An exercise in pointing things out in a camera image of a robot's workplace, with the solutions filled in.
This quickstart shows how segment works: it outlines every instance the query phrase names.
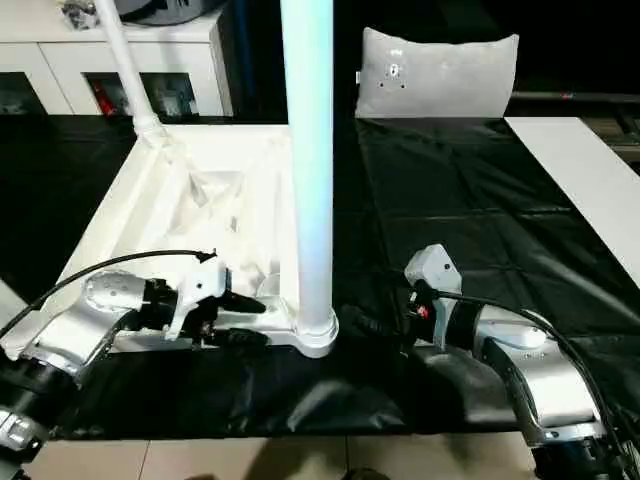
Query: white pole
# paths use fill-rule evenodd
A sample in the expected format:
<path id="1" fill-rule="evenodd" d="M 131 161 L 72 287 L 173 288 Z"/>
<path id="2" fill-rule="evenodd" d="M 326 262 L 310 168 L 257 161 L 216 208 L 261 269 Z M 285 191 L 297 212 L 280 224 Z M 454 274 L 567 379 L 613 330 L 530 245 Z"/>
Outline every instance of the white pole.
<path id="1" fill-rule="evenodd" d="M 298 230 L 298 331 L 320 337 L 334 328 L 333 0 L 280 0 L 280 6 Z"/>
<path id="2" fill-rule="evenodd" d="M 152 138 L 153 135 L 162 135 L 164 129 L 151 109 L 113 0 L 95 0 L 95 6 L 116 59 L 120 81 L 133 112 L 133 126 L 136 133 L 147 139 Z"/>

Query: table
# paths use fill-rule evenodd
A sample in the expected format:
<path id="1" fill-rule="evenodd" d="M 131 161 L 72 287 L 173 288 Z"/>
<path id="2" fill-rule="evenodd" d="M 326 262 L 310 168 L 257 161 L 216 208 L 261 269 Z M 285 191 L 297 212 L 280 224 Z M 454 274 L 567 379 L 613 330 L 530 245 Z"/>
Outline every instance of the table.
<path id="1" fill-rule="evenodd" d="M 98 117 L 2 127 L 9 233 L 0 276 L 32 299 L 57 277 L 134 137 L 128 120 Z M 586 348 L 603 388 L 635 418 L 637 287 L 505 122 L 337 120 L 335 138 L 334 352 L 321 360 L 289 348 L 110 355 L 57 437 L 515 429 L 491 370 L 455 350 L 402 351 L 402 268 L 435 242 L 466 293 L 536 310 Z M 51 228 L 60 222 L 64 229 Z"/>

